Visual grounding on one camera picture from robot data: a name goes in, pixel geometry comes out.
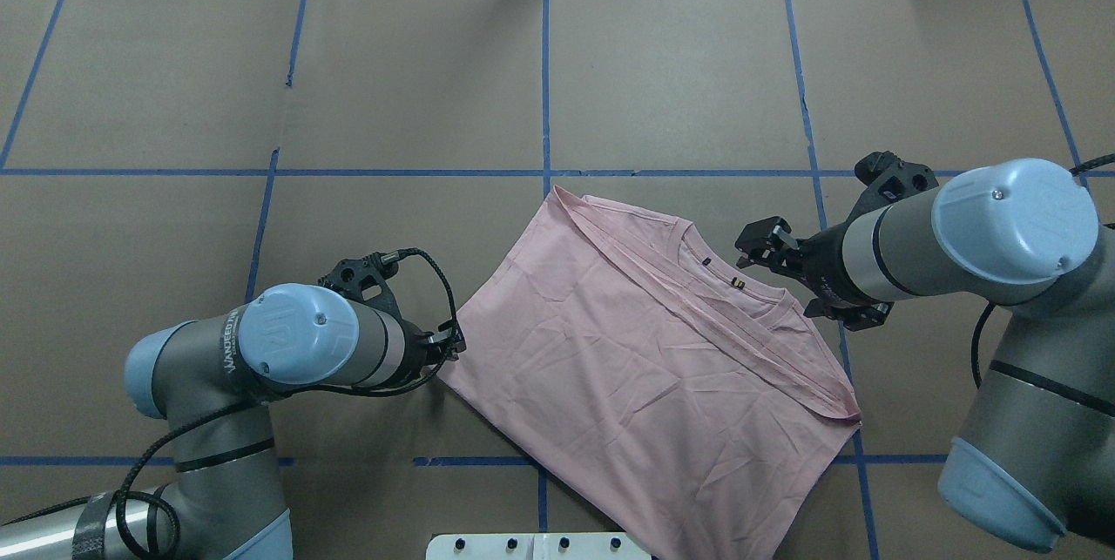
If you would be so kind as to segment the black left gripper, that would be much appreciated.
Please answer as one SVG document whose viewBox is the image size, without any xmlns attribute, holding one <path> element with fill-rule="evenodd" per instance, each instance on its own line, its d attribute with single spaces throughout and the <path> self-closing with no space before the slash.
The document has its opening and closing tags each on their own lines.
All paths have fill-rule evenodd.
<svg viewBox="0 0 1115 560">
<path fill-rule="evenodd" d="M 408 386 L 421 379 L 426 367 L 439 366 L 444 361 L 458 361 L 467 349 L 459 325 L 447 320 L 436 331 L 421 330 L 417 325 L 403 320 L 403 363 L 399 366 L 397 387 Z"/>
</svg>

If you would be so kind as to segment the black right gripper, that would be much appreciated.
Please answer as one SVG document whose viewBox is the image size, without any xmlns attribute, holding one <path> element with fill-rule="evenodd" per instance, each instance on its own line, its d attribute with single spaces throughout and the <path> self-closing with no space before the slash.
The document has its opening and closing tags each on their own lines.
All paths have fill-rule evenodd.
<svg viewBox="0 0 1115 560">
<path fill-rule="evenodd" d="M 769 216 L 741 226 L 735 247 L 740 257 L 737 269 L 765 267 L 788 272 L 808 287 L 815 298 L 806 306 L 809 318 L 838 321 L 851 331 L 883 326 L 891 302 L 869 297 L 854 284 L 843 259 L 847 230 L 826 229 L 804 240 L 794 239 L 783 216 Z"/>
</svg>

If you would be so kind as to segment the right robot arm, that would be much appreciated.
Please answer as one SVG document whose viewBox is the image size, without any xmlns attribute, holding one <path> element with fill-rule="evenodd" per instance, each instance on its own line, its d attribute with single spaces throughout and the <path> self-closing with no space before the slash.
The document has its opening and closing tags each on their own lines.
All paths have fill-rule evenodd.
<svg viewBox="0 0 1115 560">
<path fill-rule="evenodd" d="M 738 267 L 812 291 L 805 313 L 851 331 L 896 302 L 967 293 L 976 397 L 950 442 L 937 492 L 964 520 L 1048 553 L 1065 535 L 1112 545 L 1114 247 L 1084 172 L 1009 160 L 937 182 L 927 165 L 871 152 L 849 218 L 805 239 L 780 216 L 741 229 Z"/>
</svg>

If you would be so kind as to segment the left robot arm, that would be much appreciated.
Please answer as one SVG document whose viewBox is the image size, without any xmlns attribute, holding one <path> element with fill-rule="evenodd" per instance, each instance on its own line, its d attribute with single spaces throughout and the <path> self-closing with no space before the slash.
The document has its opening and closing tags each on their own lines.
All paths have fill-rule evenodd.
<svg viewBox="0 0 1115 560">
<path fill-rule="evenodd" d="M 304 393 L 369 398 L 425 385 L 463 351 L 389 293 L 278 284 L 230 313 L 147 335 L 125 363 L 136 409 L 167 422 L 119 487 L 3 525 L 4 559 L 291 559 L 270 407 Z"/>
</svg>

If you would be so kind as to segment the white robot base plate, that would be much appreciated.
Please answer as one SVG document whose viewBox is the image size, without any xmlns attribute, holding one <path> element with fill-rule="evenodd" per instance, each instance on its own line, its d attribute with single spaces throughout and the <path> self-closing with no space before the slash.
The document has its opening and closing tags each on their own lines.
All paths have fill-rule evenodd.
<svg viewBox="0 0 1115 560">
<path fill-rule="evenodd" d="M 653 559 L 624 532 L 435 535 L 426 559 Z"/>
</svg>

